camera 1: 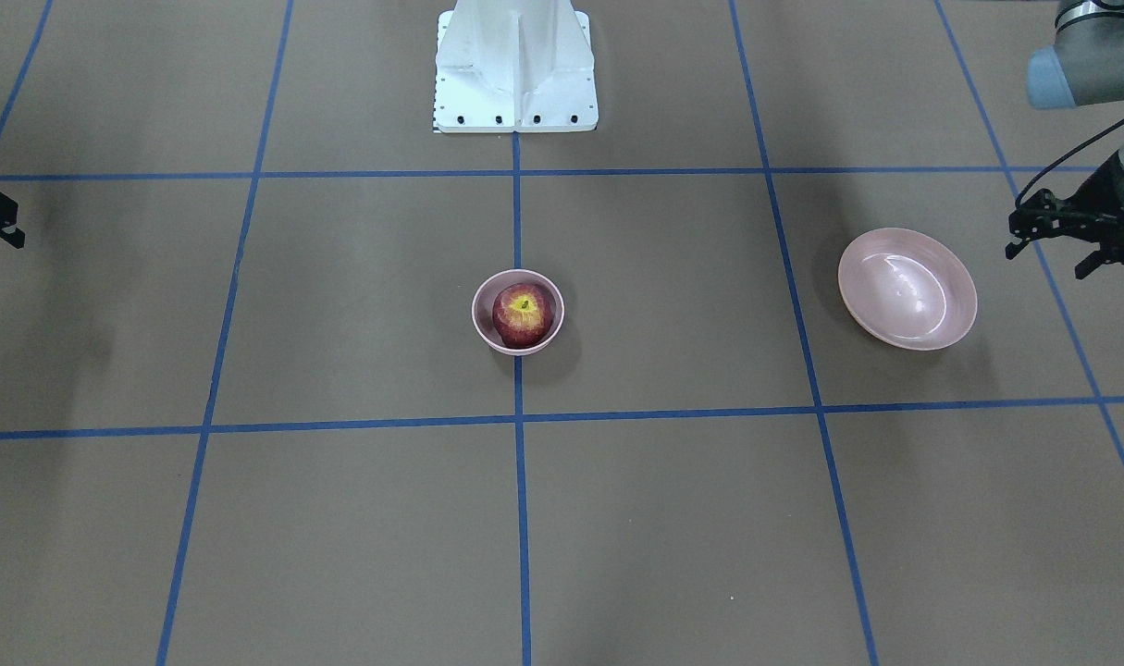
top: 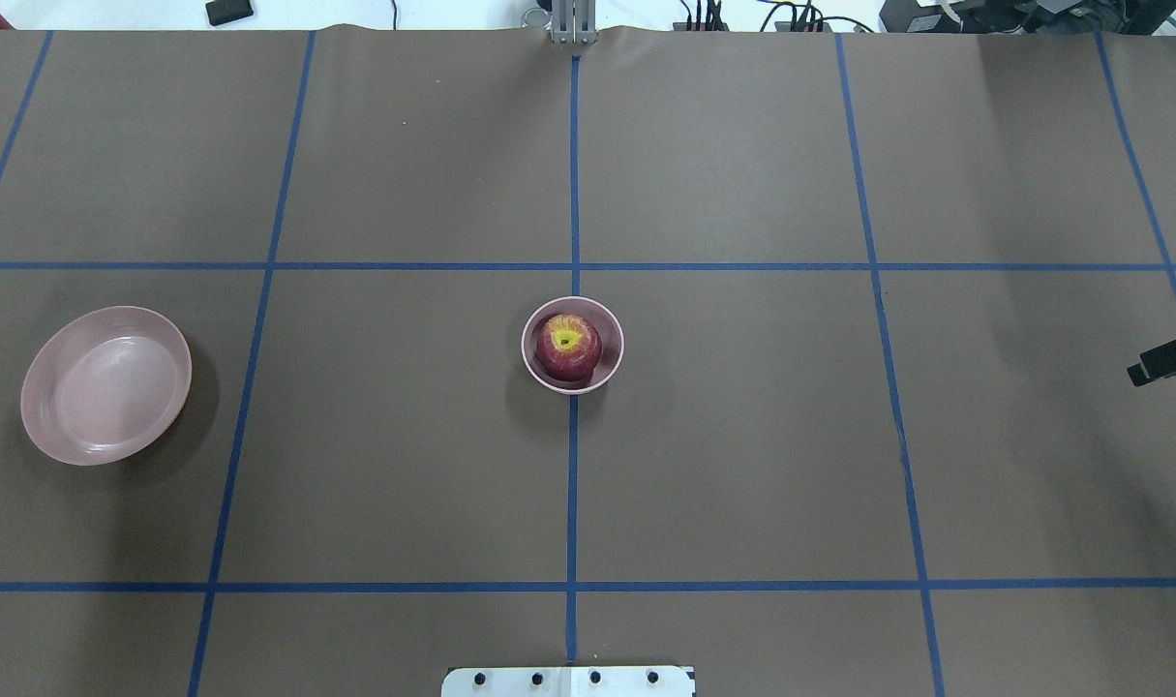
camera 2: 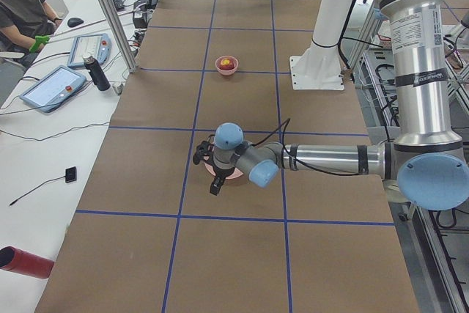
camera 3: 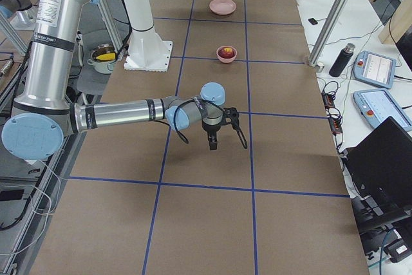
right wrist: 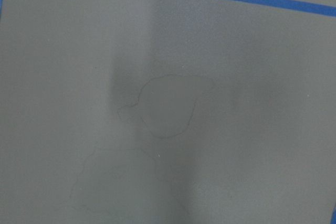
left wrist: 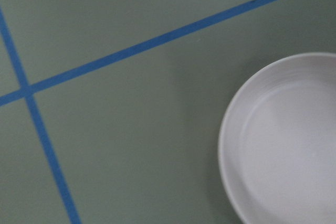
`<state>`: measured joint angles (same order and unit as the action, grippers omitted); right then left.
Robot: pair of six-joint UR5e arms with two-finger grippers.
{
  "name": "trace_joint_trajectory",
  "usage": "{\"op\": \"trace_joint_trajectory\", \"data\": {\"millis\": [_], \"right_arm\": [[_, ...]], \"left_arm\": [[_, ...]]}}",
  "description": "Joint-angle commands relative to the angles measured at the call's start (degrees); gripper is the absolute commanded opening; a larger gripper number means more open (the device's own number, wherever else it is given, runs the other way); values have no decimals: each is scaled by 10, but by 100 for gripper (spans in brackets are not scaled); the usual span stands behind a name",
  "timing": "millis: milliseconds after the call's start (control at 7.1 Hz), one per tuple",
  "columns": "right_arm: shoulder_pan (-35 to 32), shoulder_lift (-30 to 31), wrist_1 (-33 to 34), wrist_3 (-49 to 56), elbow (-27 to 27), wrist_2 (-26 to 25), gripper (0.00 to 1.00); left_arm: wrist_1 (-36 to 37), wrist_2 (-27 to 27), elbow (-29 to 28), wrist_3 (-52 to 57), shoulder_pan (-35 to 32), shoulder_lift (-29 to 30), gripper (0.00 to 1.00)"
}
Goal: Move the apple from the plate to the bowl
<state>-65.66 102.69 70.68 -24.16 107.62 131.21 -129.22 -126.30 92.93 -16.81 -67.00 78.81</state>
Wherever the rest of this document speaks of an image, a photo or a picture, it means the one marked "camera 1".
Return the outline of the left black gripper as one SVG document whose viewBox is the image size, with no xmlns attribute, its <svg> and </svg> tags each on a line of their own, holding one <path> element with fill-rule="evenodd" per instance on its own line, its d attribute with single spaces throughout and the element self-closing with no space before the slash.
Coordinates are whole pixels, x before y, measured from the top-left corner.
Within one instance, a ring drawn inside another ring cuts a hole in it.
<svg viewBox="0 0 1124 666">
<path fill-rule="evenodd" d="M 1075 266 L 1078 281 L 1088 279 L 1104 265 L 1124 265 L 1124 168 L 1121 164 L 1105 163 L 1095 170 L 1068 202 L 1069 206 L 1051 190 L 1040 189 L 1026 202 L 1018 203 L 1008 216 L 1010 243 L 1006 245 L 1006 261 L 1014 261 L 1032 243 L 1072 236 L 1079 241 L 1098 245 Z M 1075 211 L 1084 217 L 1077 220 Z"/>
</svg>

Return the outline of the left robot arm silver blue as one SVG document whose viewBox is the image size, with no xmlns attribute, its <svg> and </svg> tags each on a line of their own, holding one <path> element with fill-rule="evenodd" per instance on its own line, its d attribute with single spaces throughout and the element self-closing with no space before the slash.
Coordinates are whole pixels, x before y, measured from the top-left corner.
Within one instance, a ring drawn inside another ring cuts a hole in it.
<svg viewBox="0 0 1124 666">
<path fill-rule="evenodd" d="M 1031 55 L 1027 94 L 1039 110 L 1124 101 L 1124 1 L 1061 1 L 1052 45 Z M 1124 143 L 1072 195 L 1059 198 L 1037 188 L 1066 159 L 1123 126 L 1124 117 L 1041 168 L 1022 188 L 1008 219 L 1008 261 L 1035 241 L 1068 237 L 1094 245 L 1076 265 L 1076 279 L 1088 279 L 1104 265 L 1124 265 Z"/>
</svg>

